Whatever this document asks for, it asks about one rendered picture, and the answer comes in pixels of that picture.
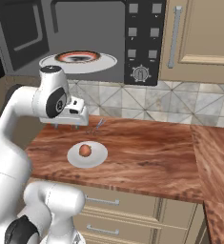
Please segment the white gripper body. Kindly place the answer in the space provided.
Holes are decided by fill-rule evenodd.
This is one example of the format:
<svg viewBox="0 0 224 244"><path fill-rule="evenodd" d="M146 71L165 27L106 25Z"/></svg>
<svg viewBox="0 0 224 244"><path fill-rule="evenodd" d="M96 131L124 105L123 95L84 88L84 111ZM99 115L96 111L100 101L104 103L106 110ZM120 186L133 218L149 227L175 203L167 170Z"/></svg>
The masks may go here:
<svg viewBox="0 0 224 244"><path fill-rule="evenodd" d="M68 109L64 109L62 113L54 118L41 118L42 123L61 124L61 125L89 125L89 111L84 107L80 114L70 113Z"/></svg>

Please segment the brown onion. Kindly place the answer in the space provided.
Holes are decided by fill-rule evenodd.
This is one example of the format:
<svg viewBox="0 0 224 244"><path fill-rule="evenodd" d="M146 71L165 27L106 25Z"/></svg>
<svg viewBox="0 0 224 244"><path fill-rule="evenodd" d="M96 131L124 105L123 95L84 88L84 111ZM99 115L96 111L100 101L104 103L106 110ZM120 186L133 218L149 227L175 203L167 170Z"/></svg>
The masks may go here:
<svg viewBox="0 0 224 244"><path fill-rule="evenodd" d="M92 153L92 147L87 144L83 144L79 148L79 154L83 157L88 157L91 155L91 153Z"/></svg>

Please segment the glass microwave turntable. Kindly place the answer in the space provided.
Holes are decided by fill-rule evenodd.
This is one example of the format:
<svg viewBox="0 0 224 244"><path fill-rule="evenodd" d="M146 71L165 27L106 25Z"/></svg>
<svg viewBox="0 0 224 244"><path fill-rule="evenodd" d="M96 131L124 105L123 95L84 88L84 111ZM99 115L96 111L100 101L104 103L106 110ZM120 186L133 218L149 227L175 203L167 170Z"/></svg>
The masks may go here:
<svg viewBox="0 0 224 244"><path fill-rule="evenodd" d="M59 66L62 68L64 73L67 74L84 74L93 73L97 71L104 71L113 67L117 63L117 59L109 54L100 53L101 57L91 63L78 63L78 64L67 64L56 61L54 56L56 54L47 56L39 61L40 67L45 66Z"/></svg>

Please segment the microwave round knob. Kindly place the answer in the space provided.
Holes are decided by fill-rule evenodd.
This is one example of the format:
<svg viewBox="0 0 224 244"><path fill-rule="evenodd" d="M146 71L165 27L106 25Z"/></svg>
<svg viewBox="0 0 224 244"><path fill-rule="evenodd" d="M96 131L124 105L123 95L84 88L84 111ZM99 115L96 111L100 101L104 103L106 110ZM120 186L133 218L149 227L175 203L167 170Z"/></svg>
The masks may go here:
<svg viewBox="0 0 224 244"><path fill-rule="evenodd" d="M133 68L132 77L136 82L145 82L150 77L149 69L142 65Z"/></svg>

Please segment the dark grey microwave door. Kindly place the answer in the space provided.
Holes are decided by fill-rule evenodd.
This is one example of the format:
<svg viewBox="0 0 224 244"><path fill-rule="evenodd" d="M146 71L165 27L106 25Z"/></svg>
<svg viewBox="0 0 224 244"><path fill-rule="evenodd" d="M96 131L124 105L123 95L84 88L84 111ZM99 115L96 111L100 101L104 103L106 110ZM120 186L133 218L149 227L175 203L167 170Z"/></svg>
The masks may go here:
<svg viewBox="0 0 224 244"><path fill-rule="evenodd" d="M0 27L15 71L49 51L41 0L0 0Z"/></svg>

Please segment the black microwave oven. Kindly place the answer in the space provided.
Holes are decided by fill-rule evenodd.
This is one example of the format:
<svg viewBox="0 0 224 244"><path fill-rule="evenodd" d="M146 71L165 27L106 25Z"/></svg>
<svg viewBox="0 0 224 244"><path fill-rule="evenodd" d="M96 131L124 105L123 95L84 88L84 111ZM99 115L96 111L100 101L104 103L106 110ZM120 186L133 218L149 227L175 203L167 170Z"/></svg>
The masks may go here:
<svg viewBox="0 0 224 244"><path fill-rule="evenodd" d="M68 74L75 79L155 86L158 80L167 0L52 0L51 55L66 51L109 54L117 63L104 71ZM133 68L149 69L136 82Z"/></svg>

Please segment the grey scissors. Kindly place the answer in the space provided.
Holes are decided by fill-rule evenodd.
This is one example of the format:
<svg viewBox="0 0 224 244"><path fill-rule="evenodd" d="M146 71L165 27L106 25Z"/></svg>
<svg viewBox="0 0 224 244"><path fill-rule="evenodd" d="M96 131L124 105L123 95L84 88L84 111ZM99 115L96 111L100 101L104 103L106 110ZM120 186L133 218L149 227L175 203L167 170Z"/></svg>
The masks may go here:
<svg viewBox="0 0 224 244"><path fill-rule="evenodd" d="M99 132L99 128L106 122L104 118L101 118L100 121L92 128L87 130L87 134L97 134Z"/></svg>

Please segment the white round plate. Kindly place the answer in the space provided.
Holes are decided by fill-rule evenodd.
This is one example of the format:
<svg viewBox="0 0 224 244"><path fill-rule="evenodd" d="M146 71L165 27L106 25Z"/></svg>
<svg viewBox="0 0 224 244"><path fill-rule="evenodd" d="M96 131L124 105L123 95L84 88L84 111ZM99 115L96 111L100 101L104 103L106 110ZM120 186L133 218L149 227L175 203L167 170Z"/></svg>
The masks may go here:
<svg viewBox="0 0 224 244"><path fill-rule="evenodd" d="M91 154L89 156L82 156L79 153L81 146L87 145L91 148ZM107 148L96 141L83 141L73 145L68 153L68 161L76 168L88 169L101 165L108 157Z"/></svg>

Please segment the orange rimmed dark bowl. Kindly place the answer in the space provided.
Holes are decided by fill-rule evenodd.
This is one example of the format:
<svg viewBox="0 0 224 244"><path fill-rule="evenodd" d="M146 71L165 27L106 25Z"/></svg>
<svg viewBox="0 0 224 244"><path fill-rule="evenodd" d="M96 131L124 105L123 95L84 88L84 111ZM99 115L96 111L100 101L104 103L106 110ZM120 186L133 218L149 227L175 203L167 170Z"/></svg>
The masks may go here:
<svg viewBox="0 0 224 244"><path fill-rule="evenodd" d="M91 63L98 60L101 54L96 51L66 51L54 56L56 61L67 64Z"/></svg>

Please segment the beige drawer front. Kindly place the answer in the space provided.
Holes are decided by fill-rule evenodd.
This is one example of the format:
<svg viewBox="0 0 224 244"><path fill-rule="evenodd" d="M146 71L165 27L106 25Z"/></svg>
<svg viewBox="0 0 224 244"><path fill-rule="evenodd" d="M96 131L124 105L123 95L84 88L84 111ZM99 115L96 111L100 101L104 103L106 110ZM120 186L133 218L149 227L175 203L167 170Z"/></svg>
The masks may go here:
<svg viewBox="0 0 224 244"><path fill-rule="evenodd" d="M122 193L118 191L98 189L94 187L78 186L85 195L91 198L114 201L119 199L119 206L90 202L86 200L85 213L106 215L114 218L133 218L135 220L157 222L156 209L157 200L155 197Z"/></svg>
<svg viewBox="0 0 224 244"><path fill-rule="evenodd" d="M84 214L73 219L76 229L85 237L87 244L152 244L152 231L148 227ZM87 230L88 224L110 231L119 229L120 233L113 235L93 232Z"/></svg>

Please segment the beige base cupboard door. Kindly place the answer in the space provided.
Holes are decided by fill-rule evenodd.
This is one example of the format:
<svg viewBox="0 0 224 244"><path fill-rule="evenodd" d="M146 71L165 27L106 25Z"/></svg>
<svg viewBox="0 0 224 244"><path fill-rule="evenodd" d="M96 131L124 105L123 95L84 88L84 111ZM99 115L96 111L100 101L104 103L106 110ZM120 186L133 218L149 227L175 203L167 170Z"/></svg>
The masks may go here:
<svg viewBox="0 0 224 244"><path fill-rule="evenodd" d="M205 232L202 204L159 198L153 217L153 244L199 244Z"/></svg>

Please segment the beige wall cupboard door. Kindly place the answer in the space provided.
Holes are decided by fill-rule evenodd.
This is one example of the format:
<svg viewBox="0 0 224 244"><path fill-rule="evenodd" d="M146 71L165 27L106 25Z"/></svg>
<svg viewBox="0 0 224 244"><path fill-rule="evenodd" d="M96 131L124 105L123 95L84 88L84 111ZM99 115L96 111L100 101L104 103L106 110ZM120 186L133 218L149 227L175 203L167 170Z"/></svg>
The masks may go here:
<svg viewBox="0 0 224 244"><path fill-rule="evenodd" d="M182 12L169 69L175 6ZM167 0L159 78L224 84L224 0Z"/></svg>

